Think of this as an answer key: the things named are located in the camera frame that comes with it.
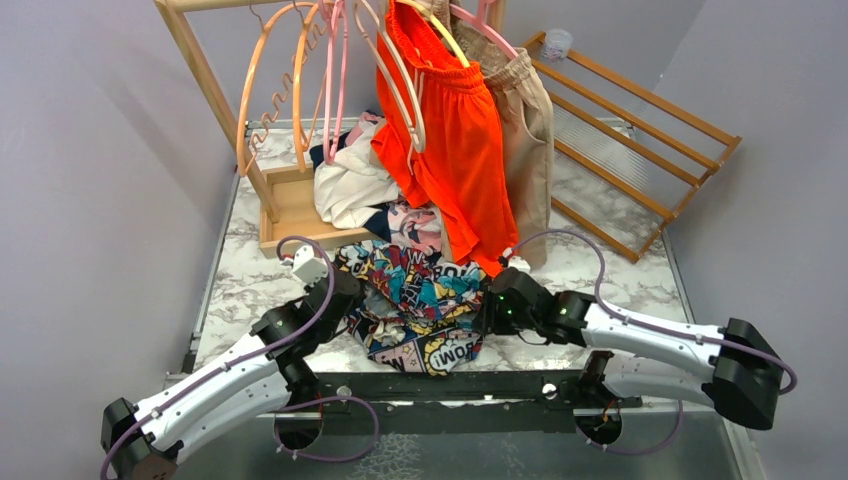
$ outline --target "white clothing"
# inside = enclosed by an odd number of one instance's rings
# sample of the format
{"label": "white clothing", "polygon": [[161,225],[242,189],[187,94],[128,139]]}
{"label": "white clothing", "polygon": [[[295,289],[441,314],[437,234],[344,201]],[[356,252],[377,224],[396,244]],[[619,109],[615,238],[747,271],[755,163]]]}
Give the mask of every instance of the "white clothing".
{"label": "white clothing", "polygon": [[400,187],[374,156],[371,139],[385,124],[367,125],[349,147],[336,152],[332,165],[315,169],[315,209],[321,220],[336,228],[358,228],[379,210],[371,205],[400,197]]}

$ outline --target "cable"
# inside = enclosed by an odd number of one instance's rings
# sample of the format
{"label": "cable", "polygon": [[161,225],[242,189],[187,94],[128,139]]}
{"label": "cable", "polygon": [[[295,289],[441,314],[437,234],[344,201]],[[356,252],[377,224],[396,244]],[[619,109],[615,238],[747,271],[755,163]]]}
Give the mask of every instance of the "cable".
{"label": "cable", "polygon": [[[162,405],[159,405],[158,407],[156,407],[155,411],[162,412],[164,410],[167,410],[172,405],[174,405],[175,403],[177,403],[180,400],[182,400],[183,398],[185,398],[186,395],[193,392],[198,387],[200,387],[204,383],[208,382],[209,380],[211,380],[212,378],[217,376],[219,373],[225,372],[225,371],[229,370],[230,368],[241,364],[242,362],[246,362],[247,360],[250,360],[251,358],[255,358],[259,355],[264,355],[264,354],[266,354],[270,351],[273,351],[273,350],[276,350],[276,349],[282,347],[283,345],[286,345],[287,343],[291,342],[295,338],[302,335],[303,332],[310,329],[312,327],[312,325],[314,325],[315,322],[317,322],[318,319],[321,318],[321,315],[324,314],[324,311],[327,309],[327,306],[330,304],[330,299],[332,298],[333,291],[335,291],[336,277],[335,277],[335,273],[333,272],[333,268],[332,268],[333,262],[330,260],[330,257],[327,255],[327,252],[325,252],[321,248],[321,246],[318,245],[317,242],[315,242],[314,240],[311,240],[309,238],[302,237],[300,235],[290,235],[290,236],[285,237],[282,240],[280,240],[280,242],[277,244],[277,257],[278,258],[282,259],[281,249],[282,249],[283,244],[290,242],[292,240],[298,240],[300,242],[311,245],[312,248],[317,250],[318,253],[321,255],[321,257],[323,257],[324,261],[327,262],[327,265],[330,266],[330,268],[327,269],[327,278],[328,278],[328,282],[329,282],[329,285],[327,287],[327,296],[324,297],[324,301],[321,303],[321,306],[318,307],[318,311],[315,312],[315,315],[313,315],[312,318],[309,319],[309,321],[307,321],[302,327],[295,330],[294,333],[292,333],[291,335],[288,335],[285,338],[282,338],[282,339],[280,339],[280,340],[278,340],[274,343],[266,345],[266,346],[264,346],[260,349],[257,349],[253,352],[246,353],[246,354],[244,354],[240,357],[237,357],[237,358],[235,358],[235,359],[233,359],[229,362],[225,362],[221,366],[221,368],[217,368],[215,370],[210,371],[206,375],[197,379],[191,385],[184,388],[179,393],[177,393],[174,396],[172,396],[171,398],[169,398]],[[112,447],[106,453],[106,458],[103,460],[103,465],[101,465],[101,467],[100,467],[100,479],[101,480],[116,480],[116,479],[110,479],[109,476],[108,476],[109,465],[112,463],[112,459],[115,458],[115,454],[118,452],[118,449],[121,448],[121,446],[124,444],[124,442],[126,442],[127,439],[130,436],[132,436],[135,432],[140,430],[141,427],[146,425],[152,419],[153,419],[152,413],[145,415],[140,420],[138,420],[136,423],[134,423],[131,427],[129,427],[120,437],[118,437],[118,439],[115,441],[115,443],[112,444]]]}
{"label": "cable", "polygon": [[313,405],[324,404],[328,402],[343,402],[343,401],[351,401],[354,403],[358,403],[365,407],[368,410],[368,413],[371,414],[371,419],[374,421],[374,434],[371,436],[371,441],[368,442],[368,445],[362,449],[361,451],[354,453],[353,455],[348,455],[345,457],[325,457],[323,455],[313,455],[311,453],[301,453],[299,450],[290,450],[288,447],[283,445],[282,440],[280,440],[280,431],[277,426],[274,426],[274,439],[277,441],[277,451],[278,452],[286,452],[293,456],[293,458],[303,457],[309,460],[317,460],[319,462],[327,462],[327,463],[345,463],[351,462],[353,460],[359,460],[371,453],[372,450],[377,446],[377,441],[380,439],[380,420],[377,417],[377,411],[374,410],[374,407],[371,406],[370,403],[362,400],[361,398],[356,397],[345,397],[345,396],[335,396],[335,397],[327,397],[327,398],[318,398],[316,400],[311,400],[309,402],[304,402],[299,405],[291,405],[285,408],[281,408],[277,410],[279,413],[283,412],[291,412],[294,410],[300,410],[301,408],[311,407]]}
{"label": "cable", "polygon": [[534,347],[547,347],[551,343],[551,342],[542,342],[542,343],[528,342],[524,337],[521,336],[521,332],[516,332],[515,334],[518,335],[518,338],[521,339],[522,342],[526,343],[527,345],[532,345]]}
{"label": "cable", "polygon": [[604,299],[601,297],[601,284],[604,281],[604,274],[606,273],[606,267],[607,267],[606,261],[604,260],[604,254],[601,252],[600,247],[598,247],[598,245],[595,242],[593,242],[592,239],[590,239],[588,236],[584,235],[581,232],[576,232],[576,231],[573,231],[573,230],[566,230],[566,229],[561,229],[561,228],[554,228],[554,229],[546,230],[544,232],[537,233],[535,235],[531,235],[530,237],[518,242],[518,245],[516,245],[515,247],[512,248],[512,251],[509,252],[509,254],[506,256],[506,258],[508,259],[508,258],[512,257],[513,255],[515,255],[515,252],[521,246],[523,246],[525,243],[527,243],[531,240],[534,240],[538,237],[541,237],[542,235],[547,235],[549,233],[565,233],[567,235],[577,237],[580,240],[583,240],[584,242],[586,242],[586,244],[588,244],[590,247],[592,247],[592,250],[595,251],[595,254],[598,256],[598,261],[601,264],[600,268],[598,269],[598,278],[595,280],[595,292],[594,292],[595,300],[598,302],[598,305],[601,307],[601,309],[603,309],[603,311],[605,311],[611,317],[617,318],[619,320],[627,321],[627,322],[629,322],[633,325],[636,325],[637,327],[644,328],[645,330],[651,330],[653,332],[662,333],[664,335],[669,335],[669,336],[672,336],[672,337],[681,338],[683,340],[689,340],[689,341],[694,341],[694,342],[702,341],[704,343],[709,343],[709,344],[712,344],[712,345],[719,345],[719,346],[722,346],[722,347],[732,348],[734,350],[738,350],[742,353],[752,355],[754,357],[760,358],[760,359],[765,360],[767,362],[771,362],[771,363],[777,365],[778,367],[780,367],[784,372],[786,372],[787,375],[789,375],[789,383],[785,387],[780,389],[781,395],[786,395],[787,393],[791,392],[792,390],[795,390],[795,387],[798,386],[798,376],[795,374],[795,370],[793,370],[792,367],[787,365],[786,362],[777,358],[774,355],[769,355],[768,353],[761,352],[761,351],[756,350],[754,348],[751,348],[747,345],[742,345],[740,343],[736,343],[736,342],[733,342],[733,341],[730,341],[730,340],[725,340],[723,338],[713,338],[713,337],[703,337],[703,336],[699,337],[699,336],[693,335],[691,333],[678,332],[678,331],[672,330],[670,328],[660,327],[660,326],[657,326],[657,325],[653,325],[651,323],[643,322],[641,320],[636,320],[636,319],[633,319],[633,318],[627,318],[625,315],[622,315],[621,313],[616,312],[615,309],[610,307],[604,301]]}
{"label": "cable", "polygon": [[[610,407],[612,407],[612,406],[613,406],[613,404],[615,404],[615,403],[617,403],[617,402],[615,401],[615,399],[610,400],[610,403],[608,403],[608,404],[607,404],[607,406],[606,406],[606,407],[604,407],[604,411],[603,411],[603,412],[601,412],[601,415],[603,415],[604,423],[607,423],[607,421],[609,420],[609,416],[607,416],[607,411],[608,411],[608,410],[610,409]],[[617,411],[617,413],[618,413],[619,415],[621,414],[621,405],[619,405],[619,406],[618,406],[618,409],[617,409],[616,411]]]}
{"label": "cable", "polygon": [[[539,232],[535,235],[531,235],[530,237],[518,242],[518,244],[516,246],[512,247],[511,251],[506,252],[506,254],[504,255],[505,258],[507,258],[507,259],[511,258],[513,255],[515,255],[515,252],[518,251],[518,249],[521,248],[523,245],[525,245],[527,242],[530,242],[531,240],[535,240],[538,237],[541,237],[543,235],[548,235],[548,234],[551,234],[551,233],[564,233],[566,235],[571,235],[573,237],[577,237],[580,240],[583,240],[583,242],[585,242],[587,245],[589,245],[589,247],[592,248],[592,250],[595,251],[595,254],[598,256],[598,262],[600,263],[600,268],[598,269],[598,277],[595,280],[595,289],[594,289],[595,301],[598,303],[598,305],[601,307],[601,309],[604,310],[604,312],[606,312],[611,317],[617,318],[619,320],[628,321],[629,323],[636,325],[637,327],[644,328],[646,330],[651,330],[651,331],[654,331],[654,332],[657,332],[657,333],[662,333],[664,335],[669,335],[669,336],[681,338],[681,339],[684,339],[684,340],[690,340],[690,341],[696,341],[696,342],[697,341],[703,341],[704,343],[710,343],[710,344],[713,344],[713,345],[719,345],[719,346],[722,346],[722,347],[732,348],[732,349],[738,350],[740,352],[747,353],[749,355],[755,356],[755,357],[760,358],[762,360],[765,360],[767,362],[771,362],[771,363],[777,365],[778,367],[780,367],[789,376],[789,383],[785,387],[780,389],[780,395],[785,395],[785,394],[791,392],[792,390],[795,390],[795,387],[798,386],[798,376],[795,374],[795,370],[793,370],[792,367],[790,367],[788,364],[786,364],[786,362],[777,358],[774,355],[769,355],[768,353],[761,352],[759,350],[753,349],[751,347],[748,347],[747,345],[742,345],[742,344],[739,344],[739,343],[736,343],[736,342],[732,342],[730,340],[725,340],[723,338],[697,337],[693,334],[678,332],[676,330],[656,326],[656,325],[653,325],[653,324],[650,324],[650,323],[647,323],[647,322],[643,322],[641,320],[635,320],[633,318],[628,318],[625,315],[622,315],[621,313],[616,312],[601,297],[601,285],[603,284],[604,274],[606,273],[606,260],[604,259],[604,254],[603,254],[603,252],[601,252],[600,247],[598,247],[598,245],[594,241],[592,241],[592,239],[589,238],[588,235],[585,235],[581,232],[577,232],[577,231],[574,231],[574,230],[567,230],[567,229],[562,229],[562,228],[554,228],[554,229],[550,229],[550,230],[545,230],[544,232]],[[590,445],[593,445],[597,448],[600,448],[605,452],[615,453],[615,454],[618,454],[618,455],[635,456],[635,455],[647,455],[647,454],[658,452],[658,451],[668,447],[669,445],[671,445],[671,443],[677,437],[678,433],[680,433],[681,427],[683,426],[683,402],[678,401],[677,405],[678,405],[677,422],[674,425],[674,430],[672,430],[671,434],[669,434],[669,436],[665,440],[663,440],[661,443],[659,443],[658,445],[646,448],[644,450],[624,450],[624,449],[617,449],[617,448],[614,448],[614,447],[609,447],[608,445],[601,445],[597,442],[590,440],[588,437],[586,439],[587,443],[589,443]]]}
{"label": "cable", "polygon": [[336,331],[336,333],[333,334],[333,338],[331,338],[330,340],[335,340],[335,339],[339,338],[346,331],[347,331],[347,322],[345,322],[344,326],[342,328],[338,329]]}

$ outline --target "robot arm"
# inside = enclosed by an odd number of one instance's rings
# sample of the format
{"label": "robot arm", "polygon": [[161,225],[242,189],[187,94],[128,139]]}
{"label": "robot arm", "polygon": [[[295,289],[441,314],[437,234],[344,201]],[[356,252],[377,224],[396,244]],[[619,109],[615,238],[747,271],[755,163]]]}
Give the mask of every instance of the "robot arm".
{"label": "robot arm", "polygon": [[[327,266],[311,251],[298,251],[294,270],[310,285],[305,297],[267,311],[227,352],[180,383],[136,404],[120,398],[105,409],[104,451],[110,451],[122,435],[137,427],[111,458],[120,478],[167,480],[178,464],[236,425],[314,399],[318,379],[304,358],[333,338],[339,321],[362,303],[365,294],[355,277],[341,271],[334,271],[334,288],[328,292]],[[319,311],[328,294],[324,313],[295,341],[235,362],[290,337]],[[181,393],[184,395],[177,402],[159,410]],[[148,416],[150,420],[138,427],[138,421]]]}
{"label": "robot arm", "polygon": [[783,370],[717,344],[733,342],[779,358],[750,323],[732,318],[726,327],[691,325],[604,306],[579,292],[551,294],[510,267],[489,286],[475,327],[496,335],[533,329],[549,343],[615,349],[595,352],[584,370],[584,387],[601,401],[642,395],[690,400],[748,428],[772,427]]}

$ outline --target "wooden clothes rack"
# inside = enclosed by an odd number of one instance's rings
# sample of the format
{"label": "wooden clothes rack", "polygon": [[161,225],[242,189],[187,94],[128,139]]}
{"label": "wooden clothes rack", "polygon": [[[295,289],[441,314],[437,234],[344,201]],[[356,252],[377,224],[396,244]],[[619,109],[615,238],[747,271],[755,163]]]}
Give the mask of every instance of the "wooden clothes rack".
{"label": "wooden clothes rack", "polygon": [[[332,6],[329,0],[323,0],[325,4]],[[255,161],[251,161],[251,153],[248,148],[245,148],[247,143],[244,136],[240,132],[244,132],[245,125],[236,120],[233,110],[230,108],[226,97],[221,89],[215,74],[212,72],[206,55],[197,41],[194,30],[191,28],[186,19],[186,14],[190,12],[201,12],[207,10],[217,10],[222,8],[247,7],[249,5],[261,5],[270,3],[292,4],[292,2],[281,2],[281,0],[154,0],[156,8],[162,15],[162,19],[168,26],[171,36],[174,38],[177,46],[182,53],[192,75],[194,76],[197,85],[203,92],[203,96],[209,103],[215,118],[218,120],[221,130],[230,142],[233,151],[236,152],[238,163],[241,168],[245,168],[243,172],[247,176],[250,184],[256,190],[256,195],[259,197],[261,204],[259,216],[259,247],[266,256],[275,255],[277,242],[288,235],[302,235],[318,241],[324,248],[335,248],[341,245],[353,243],[368,238],[375,238],[368,230],[364,228],[354,229],[338,229],[330,223],[325,223],[315,210],[313,204],[313,177],[314,172],[311,167],[304,168],[303,165],[270,168],[261,170]],[[312,8],[315,2],[297,2],[304,10]],[[500,30],[503,25],[503,16],[506,9],[506,0],[496,0],[490,7],[487,13],[487,23],[496,30]],[[298,16],[298,12],[285,13],[286,15]],[[307,23],[311,28],[311,41],[307,41],[306,54],[308,50],[315,48],[318,37],[324,34],[324,29],[312,23],[315,17],[320,19],[320,15],[308,16]],[[280,113],[280,103],[287,100],[295,104],[297,115],[293,115],[294,122],[299,124],[300,113],[300,91],[299,85],[294,85],[292,77],[299,79],[299,68],[306,62],[306,54],[304,49],[299,49],[296,58],[293,58],[293,67],[296,74],[288,73],[283,75],[283,85],[286,93],[284,95],[275,94],[273,98],[274,115],[264,114],[262,123],[264,126],[275,121]],[[255,69],[258,68],[258,59],[256,65],[251,65],[249,72],[249,80],[252,82],[252,77],[255,74]],[[300,130],[295,129],[295,147],[300,150],[304,146],[308,148],[308,137],[311,137],[312,130],[315,127],[315,118],[313,117],[312,127],[308,136],[303,135],[302,127]],[[255,137],[251,139],[251,144],[255,148]],[[296,245],[291,243],[286,245],[285,250],[296,248]]]}
{"label": "wooden clothes rack", "polygon": [[[739,146],[742,138],[724,132],[692,113],[673,105],[667,100],[655,95],[653,92],[640,87],[634,82],[598,64],[574,49],[571,49],[568,52],[566,57],[567,60],[573,62],[573,64],[576,64],[579,68],[592,72],[596,76],[595,78],[606,80],[616,88],[621,89],[621,91],[627,92],[639,102],[645,102],[646,104],[655,107],[657,116],[664,114],[673,117],[693,129],[693,132],[698,132],[700,135],[705,135],[705,138],[717,142],[722,147],[722,151],[714,159],[709,158],[707,155],[686,145],[678,138],[674,138],[672,135],[653,126],[642,117],[634,114],[632,110],[628,110],[620,104],[599,95],[595,91],[581,85],[574,78],[564,75],[558,71],[560,70],[559,68],[554,69],[545,62],[540,61],[538,59],[539,51],[541,50],[544,41],[545,32],[539,32],[524,44],[524,48],[528,50],[530,56],[533,58],[533,67],[536,68],[536,70],[547,75],[560,85],[568,88],[570,93],[576,94],[576,98],[589,100],[592,104],[611,113],[616,119],[626,122],[632,128],[640,132],[644,132],[660,144],[667,146],[670,150],[673,150],[672,153],[679,154],[676,157],[673,157],[670,153],[661,155],[648,146],[638,143],[627,135],[620,133],[595,116],[590,115],[585,109],[578,107],[575,103],[569,102],[562,96],[548,90],[548,95],[550,96],[554,107],[564,110],[570,118],[574,118],[577,120],[577,123],[585,125],[587,130],[583,130],[584,132],[591,131],[596,134],[599,132],[601,134],[601,138],[605,138],[610,143],[614,143],[619,146],[620,151],[627,151],[630,159],[639,158],[644,160],[644,163],[650,162],[656,165],[664,172],[667,172],[670,177],[668,180],[670,183],[682,182],[687,188],[685,194],[679,198],[673,199],[672,205],[667,205],[669,199],[661,201],[660,199],[653,198],[652,195],[645,192],[643,189],[634,186],[634,182],[632,180],[628,181],[628,179],[623,175],[617,174],[614,170],[606,168],[601,162],[590,158],[590,156],[585,153],[585,150],[583,152],[578,151],[576,144],[579,142],[574,141],[572,143],[568,143],[560,139],[555,139],[554,148],[579,165],[578,168],[583,168],[588,172],[591,172],[590,175],[594,175],[595,178],[598,178],[599,182],[605,182],[607,185],[611,185],[632,199],[647,212],[650,212],[661,219],[657,227],[650,232],[648,237],[642,240],[641,245],[634,249],[625,245],[624,242],[620,241],[610,232],[601,228],[597,224],[600,222],[592,222],[589,218],[587,218],[587,216],[582,215],[574,208],[573,205],[569,206],[556,197],[551,198],[551,203],[554,208],[570,217],[586,230],[603,239],[617,252],[635,263],[648,251],[663,230],[680,215],[704,182],[718,172],[719,168],[721,168],[728,158],[730,158],[731,154],[733,154],[734,150],[736,150]],[[677,161],[670,161],[667,157],[677,158]],[[590,204],[592,203],[592,199],[584,200],[588,201]]]}

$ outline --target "wooden shelf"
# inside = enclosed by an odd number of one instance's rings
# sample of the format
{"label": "wooden shelf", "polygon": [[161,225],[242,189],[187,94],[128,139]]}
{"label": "wooden shelf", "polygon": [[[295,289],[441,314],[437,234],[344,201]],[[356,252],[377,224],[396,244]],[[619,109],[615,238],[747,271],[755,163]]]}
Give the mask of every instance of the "wooden shelf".
{"label": "wooden shelf", "polygon": [[[270,185],[280,208],[280,220],[272,222],[260,208],[259,248],[266,257],[276,256],[277,243],[289,235],[311,238],[326,250],[377,237],[364,228],[339,229],[324,222],[313,203],[314,171],[300,172],[297,166],[264,170],[262,175]],[[286,243],[283,253],[293,253],[300,244]]]}

